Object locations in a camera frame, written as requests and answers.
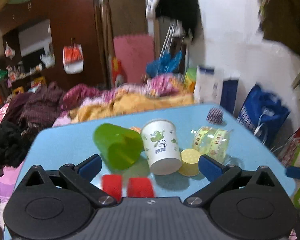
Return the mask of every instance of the blue plastic bag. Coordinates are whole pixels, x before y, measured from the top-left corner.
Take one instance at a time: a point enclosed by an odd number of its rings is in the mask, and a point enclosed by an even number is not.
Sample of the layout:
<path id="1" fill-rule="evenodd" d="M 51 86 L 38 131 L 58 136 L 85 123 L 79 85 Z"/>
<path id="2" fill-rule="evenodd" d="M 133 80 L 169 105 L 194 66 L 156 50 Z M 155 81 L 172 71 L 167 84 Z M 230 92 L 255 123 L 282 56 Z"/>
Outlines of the blue plastic bag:
<path id="1" fill-rule="evenodd" d="M 256 84 L 243 103 L 237 122 L 270 146 L 289 114 L 276 94 L 263 92 Z"/>
<path id="2" fill-rule="evenodd" d="M 170 53 L 165 51 L 161 58 L 147 64 L 146 73 L 151 78 L 164 73 L 173 73 L 179 67 L 181 58 L 181 51 L 173 59 L 171 59 Z"/>

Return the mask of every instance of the screw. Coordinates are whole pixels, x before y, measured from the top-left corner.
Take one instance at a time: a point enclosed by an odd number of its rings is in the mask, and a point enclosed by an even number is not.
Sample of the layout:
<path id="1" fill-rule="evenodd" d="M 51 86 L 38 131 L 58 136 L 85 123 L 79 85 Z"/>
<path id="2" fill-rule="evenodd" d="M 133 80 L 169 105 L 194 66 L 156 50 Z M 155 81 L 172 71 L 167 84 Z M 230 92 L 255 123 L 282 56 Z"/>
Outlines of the screw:
<path id="1" fill-rule="evenodd" d="M 110 205 L 113 202 L 114 202 L 114 198 L 112 198 L 111 196 L 99 197 L 99 203 L 101 203 L 102 205 Z"/>
<path id="2" fill-rule="evenodd" d="M 153 199 L 152 199 L 152 200 L 148 200 L 147 203 L 148 203 L 149 205 L 153 205 L 153 204 L 155 204 L 155 200 L 153 200 Z"/>
<path id="3" fill-rule="evenodd" d="M 197 206 L 202 203 L 202 199 L 199 197 L 190 197 L 190 198 L 187 198 L 187 203 L 192 206 Z"/>

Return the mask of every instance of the hanging bag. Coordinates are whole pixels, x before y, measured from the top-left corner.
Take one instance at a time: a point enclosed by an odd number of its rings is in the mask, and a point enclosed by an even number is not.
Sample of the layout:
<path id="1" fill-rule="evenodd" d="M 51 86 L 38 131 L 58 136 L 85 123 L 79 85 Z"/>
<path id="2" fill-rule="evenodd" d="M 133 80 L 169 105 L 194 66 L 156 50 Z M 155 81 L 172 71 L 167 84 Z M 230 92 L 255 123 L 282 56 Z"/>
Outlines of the hanging bag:
<path id="1" fill-rule="evenodd" d="M 256 84 L 243 103 L 237 122 L 269 146 L 289 114 L 276 94 L 264 92 Z"/>
<path id="2" fill-rule="evenodd" d="M 76 74 L 83 71 L 84 59 L 82 46 L 73 43 L 63 49 L 63 66 L 67 74 Z"/>

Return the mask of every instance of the maroon cloth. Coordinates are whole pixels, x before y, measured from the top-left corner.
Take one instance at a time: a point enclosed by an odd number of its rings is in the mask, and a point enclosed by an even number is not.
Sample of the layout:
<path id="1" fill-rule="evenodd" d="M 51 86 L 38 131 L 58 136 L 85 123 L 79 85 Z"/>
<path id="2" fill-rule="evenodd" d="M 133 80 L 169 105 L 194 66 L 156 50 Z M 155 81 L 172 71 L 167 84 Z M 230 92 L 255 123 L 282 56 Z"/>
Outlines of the maroon cloth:
<path id="1" fill-rule="evenodd" d="M 101 95 L 101 92 L 94 87 L 88 87 L 85 84 L 78 84 L 72 87 L 63 97 L 63 105 L 61 109 L 68 111 L 79 107 L 83 100 L 87 97 L 95 98 Z"/>
<path id="2" fill-rule="evenodd" d="M 13 124 L 18 125 L 21 117 L 21 113 L 23 111 L 23 107 L 28 101 L 30 95 L 32 93 L 19 93 L 12 98 L 12 101 L 8 105 L 8 109 L 3 118 L 3 121 L 9 121 Z"/>
<path id="3" fill-rule="evenodd" d="M 24 105 L 20 123 L 26 123 L 28 130 L 33 130 L 33 135 L 52 127 L 60 115 L 64 93 L 54 82 L 48 87 L 40 86 Z"/>

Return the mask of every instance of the green container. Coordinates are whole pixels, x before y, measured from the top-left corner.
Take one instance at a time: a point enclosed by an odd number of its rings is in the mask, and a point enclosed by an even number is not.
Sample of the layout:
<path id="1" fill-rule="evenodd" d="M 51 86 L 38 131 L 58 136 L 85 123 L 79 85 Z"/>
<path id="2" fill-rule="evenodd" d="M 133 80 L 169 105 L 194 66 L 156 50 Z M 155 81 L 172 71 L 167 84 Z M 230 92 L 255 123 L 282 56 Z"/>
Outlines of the green container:
<path id="1" fill-rule="evenodd" d="M 102 159 L 118 170 L 131 167 L 143 151 L 139 133 L 110 123 L 104 123 L 95 130 L 93 141 Z"/>

